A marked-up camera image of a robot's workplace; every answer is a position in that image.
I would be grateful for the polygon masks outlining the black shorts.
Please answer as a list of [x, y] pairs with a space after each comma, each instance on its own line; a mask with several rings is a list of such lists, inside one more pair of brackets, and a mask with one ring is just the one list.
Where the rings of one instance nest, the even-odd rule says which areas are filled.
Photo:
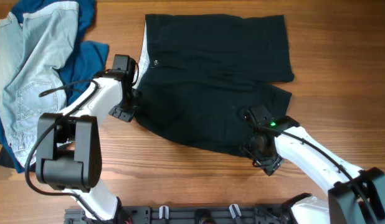
[[137, 122], [169, 141], [242, 156], [243, 111], [286, 115], [294, 79], [285, 18], [225, 14], [145, 17]]

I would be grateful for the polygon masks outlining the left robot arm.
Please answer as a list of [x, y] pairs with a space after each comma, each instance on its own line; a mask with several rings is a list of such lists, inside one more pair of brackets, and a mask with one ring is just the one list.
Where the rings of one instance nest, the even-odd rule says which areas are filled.
[[89, 88], [58, 113], [38, 121], [36, 177], [52, 195], [69, 195], [90, 223], [131, 223], [120, 199], [101, 180], [99, 125], [111, 115], [130, 122], [140, 110], [141, 92], [134, 89], [138, 64], [128, 55], [115, 55], [112, 68], [97, 72]]

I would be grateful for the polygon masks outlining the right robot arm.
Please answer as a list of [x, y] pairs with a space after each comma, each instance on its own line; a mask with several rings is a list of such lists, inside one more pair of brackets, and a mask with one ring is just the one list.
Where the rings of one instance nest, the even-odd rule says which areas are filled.
[[240, 115], [253, 135], [240, 150], [254, 167], [271, 176], [288, 160], [300, 168], [327, 200], [303, 193], [281, 204], [277, 223], [385, 223], [385, 173], [364, 170], [315, 141], [289, 116], [275, 119], [267, 107], [244, 108]]

